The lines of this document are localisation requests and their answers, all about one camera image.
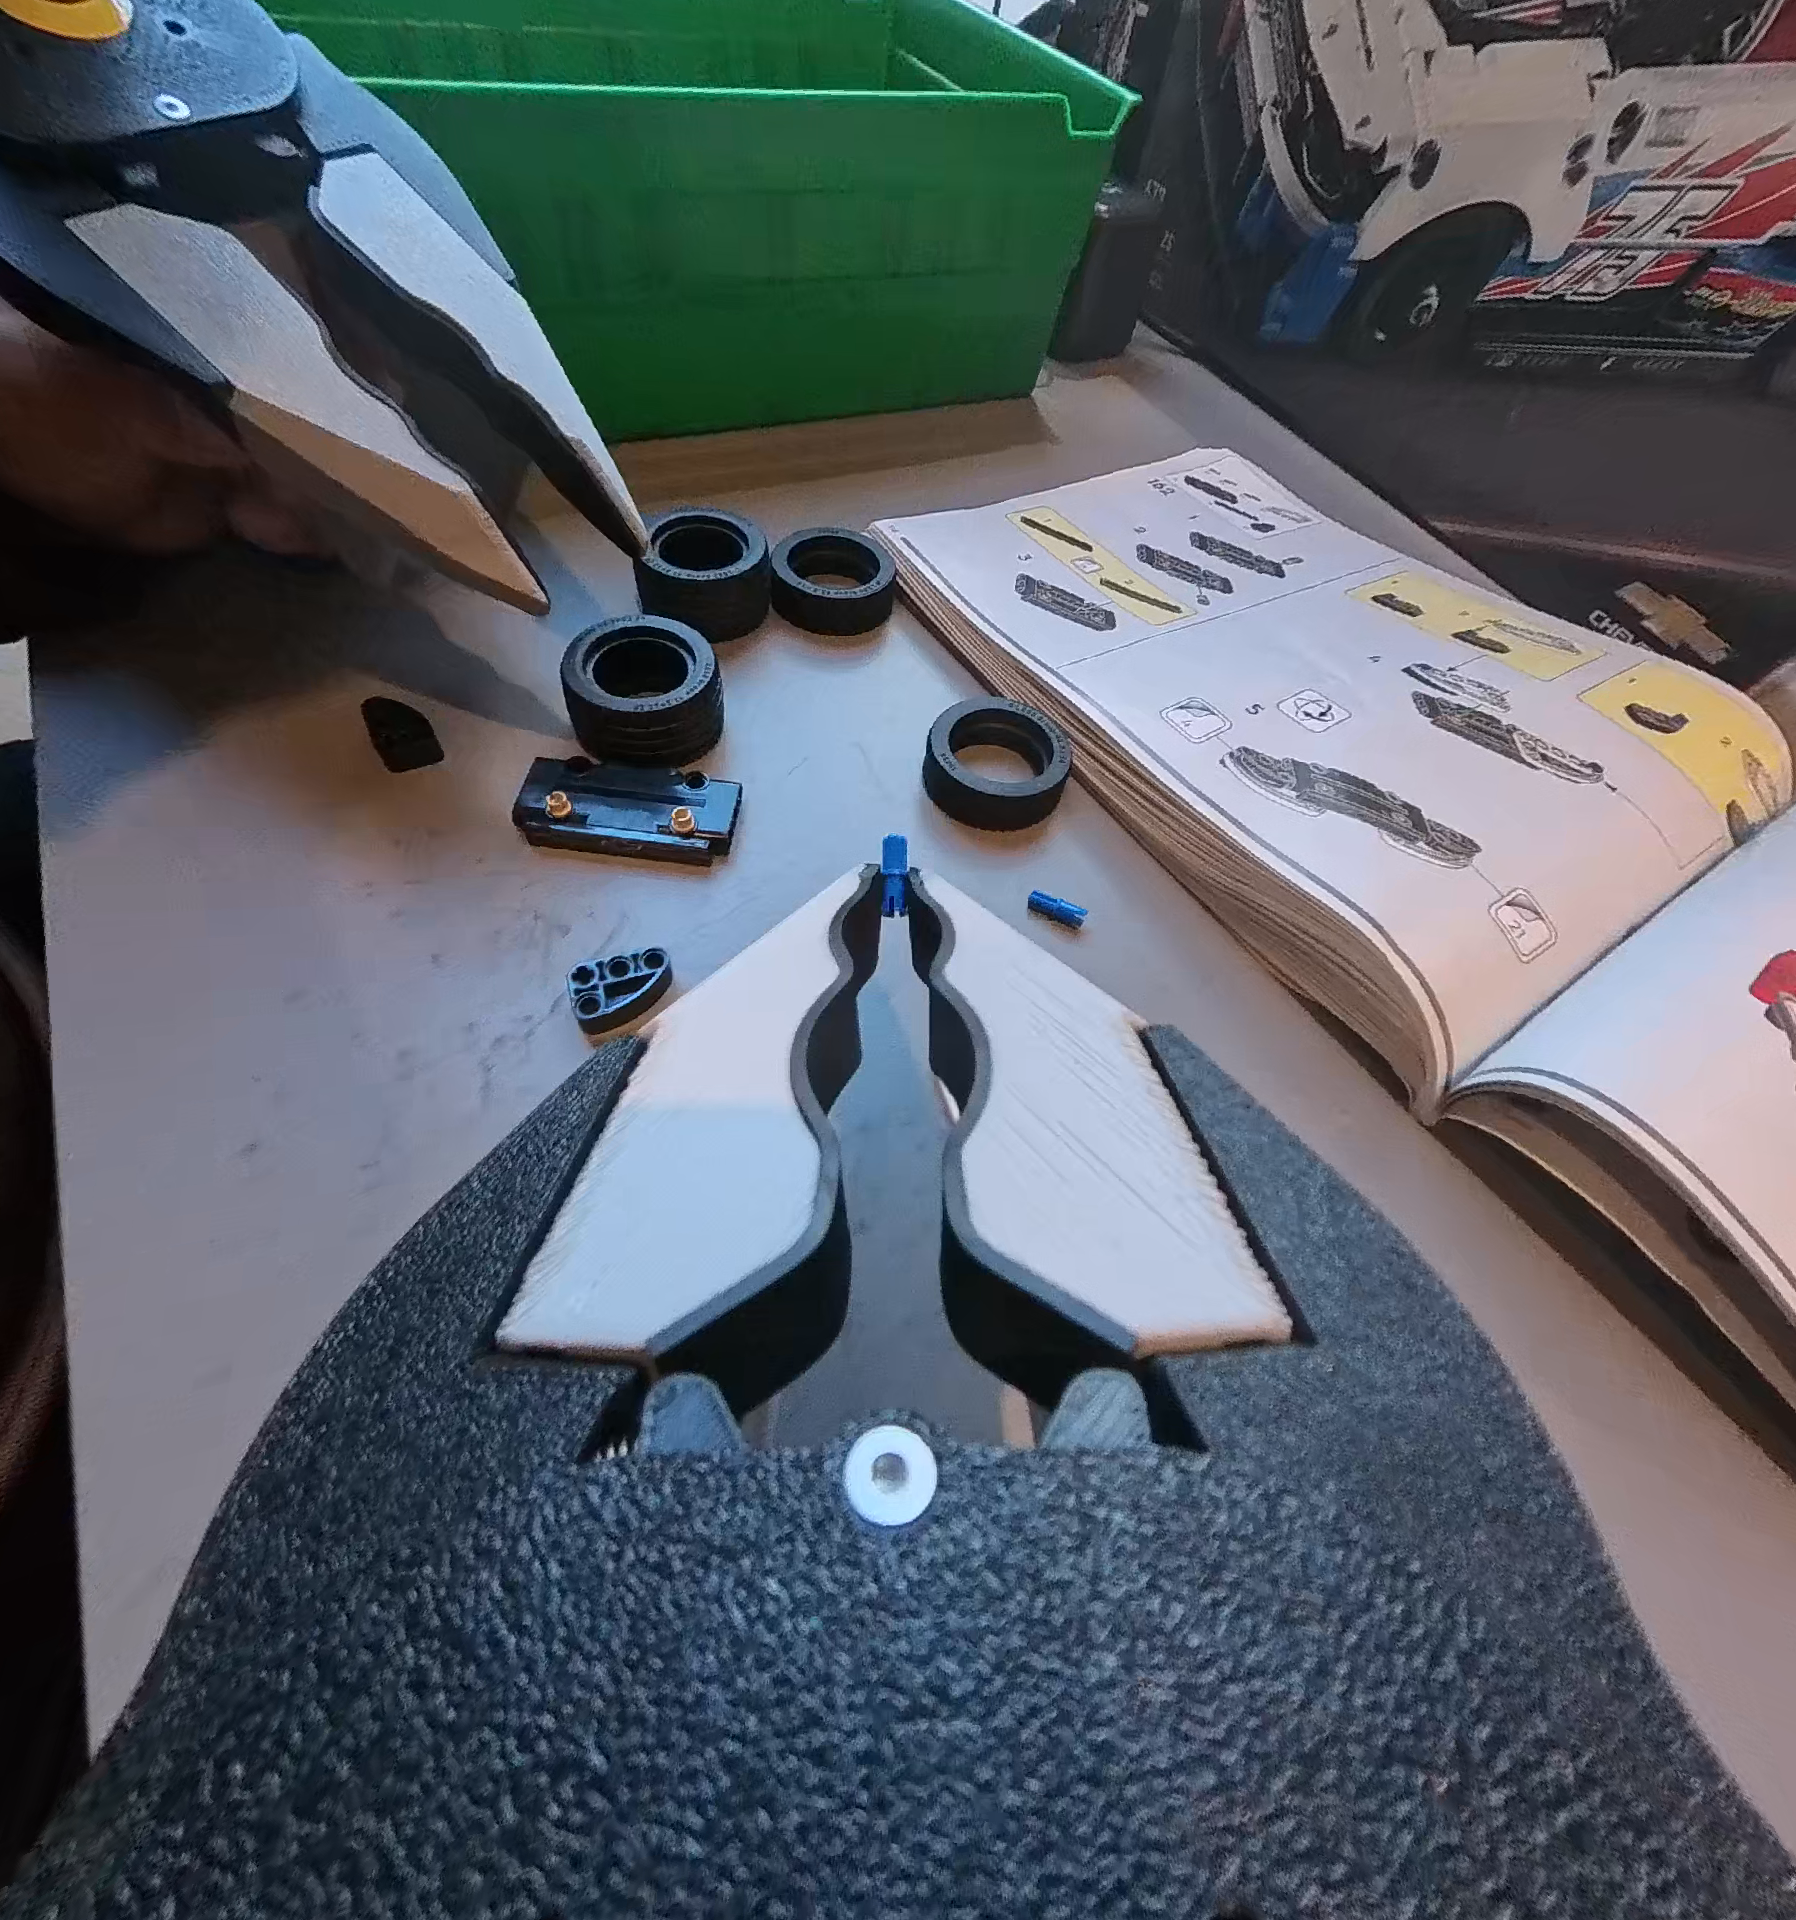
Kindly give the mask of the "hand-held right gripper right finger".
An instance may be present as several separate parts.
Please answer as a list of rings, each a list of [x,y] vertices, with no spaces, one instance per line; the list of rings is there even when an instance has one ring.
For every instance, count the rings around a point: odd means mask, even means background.
[[[1292,1306],[1123,999],[943,875],[910,871],[958,1346],[1081,1446],[1200,1448],[1159,1365],[1285,1346]]]

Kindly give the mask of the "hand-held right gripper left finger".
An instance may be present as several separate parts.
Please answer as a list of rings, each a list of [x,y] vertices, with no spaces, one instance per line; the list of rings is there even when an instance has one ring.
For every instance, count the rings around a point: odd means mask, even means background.
[[[495,1324],[495,1349],[699,1375],[751,1411],[843,1325],[831,1110],[861,1062],[881,873],[837,875],[645,1023]]]

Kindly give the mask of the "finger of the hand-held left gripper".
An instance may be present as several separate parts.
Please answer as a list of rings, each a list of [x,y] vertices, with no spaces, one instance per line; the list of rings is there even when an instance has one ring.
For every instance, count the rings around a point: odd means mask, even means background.
[[[407,370],[450,386],[621,554],[645,551],[638,508],[556,350],[491,265],[377,151],[327,156],[310,217],[372,287],[376,325]]]
[[[141,203],[67,228],[213,367],[264,464],[433,570],[518,612],[550,610],[472,483],[339,363],[314,312],[243,240]]]

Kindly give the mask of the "black brick plate assembly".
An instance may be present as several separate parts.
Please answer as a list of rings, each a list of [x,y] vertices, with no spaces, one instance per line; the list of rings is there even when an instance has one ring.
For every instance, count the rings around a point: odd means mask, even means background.
[[[708,867],[732,849],[744,786],[702,771],[537,756],[510,818],[525,843]]]

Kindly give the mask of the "grey desk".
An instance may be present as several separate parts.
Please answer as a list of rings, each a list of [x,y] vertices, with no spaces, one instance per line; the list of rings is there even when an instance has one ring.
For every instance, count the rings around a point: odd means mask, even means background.
[[[89,1740],[130,1697],[241,1452],[381,1254],[589,1049],[566,966],[638,938],[702,979],[904,832],[1011,925],[1170,1022],[1413,1240],[1575,1476],[1653,1650],[1796,1851],[1796,1481],[1629,1324],[1539,1212],[1424,1130],[1104,809],[943,821],[923,731],[971,685],[907,613],[723,655],[746,788],[706,871],[525,846],[566,745],[556,654],[630,570],[556,502],[550,622],[451,586],[200,559],[36,654],[50,1052]],[[388,695],[444,759],[388,773]]]

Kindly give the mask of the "person's left hand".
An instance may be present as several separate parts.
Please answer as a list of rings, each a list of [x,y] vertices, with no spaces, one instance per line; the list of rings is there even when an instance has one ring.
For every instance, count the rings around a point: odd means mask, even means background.
[[[239,545],[334,563],[317,516],[188,400],[149,374],[28,350],[0,374],[0,492],[62,529],[143,557]]]

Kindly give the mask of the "green plastic bin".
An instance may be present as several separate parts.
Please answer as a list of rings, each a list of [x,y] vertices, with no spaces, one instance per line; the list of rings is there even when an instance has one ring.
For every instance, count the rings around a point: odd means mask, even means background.
[[[446,162],[614,443],[1030,393],[1136,105],[964,1],[267,11]]]

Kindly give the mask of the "black toy tyre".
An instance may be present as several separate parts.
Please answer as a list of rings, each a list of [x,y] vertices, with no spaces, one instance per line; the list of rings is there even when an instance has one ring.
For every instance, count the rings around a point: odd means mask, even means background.
[[[674,617],[633,612],[582,628],[562,655],[560,687],[574,737],[604,762],[680,768],[723,734],[717,654]]]
[[[998,750],[1014,756],[1014,777],[971,769],[961,751]],[[967,697],[931,721],[919,759],[928,798],[952,820],[982,832],[1021,832],[1058,807],[1071,777],[1070,737],[1039,707],[1008,697]]]
[[[680,505],[647,518],[647,543],[632,563],[644,612],[694,628],[720,645],[744,638],[772,610],[772,549],[749,518]]]
[[[893,607],[895,563],[880,539],[857,529],[797,529],[769,547],[768,600],[801,631],[861,636],[883,625]]]

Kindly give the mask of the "open instruction booklet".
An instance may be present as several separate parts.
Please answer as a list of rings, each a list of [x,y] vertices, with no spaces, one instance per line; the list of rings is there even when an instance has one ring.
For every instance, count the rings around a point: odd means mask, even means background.
[[[1796,1439],[1796,765],[1759,705],[1229,447],[871,532],[1157,864],[1424,1121],[1626,1235]]]

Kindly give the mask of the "toy car picture box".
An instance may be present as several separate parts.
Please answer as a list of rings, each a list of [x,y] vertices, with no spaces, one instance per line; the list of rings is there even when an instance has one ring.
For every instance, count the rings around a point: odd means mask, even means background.
[[[1796,658],[1796,4],[1173,4],[1148,323],[1515,597]]]

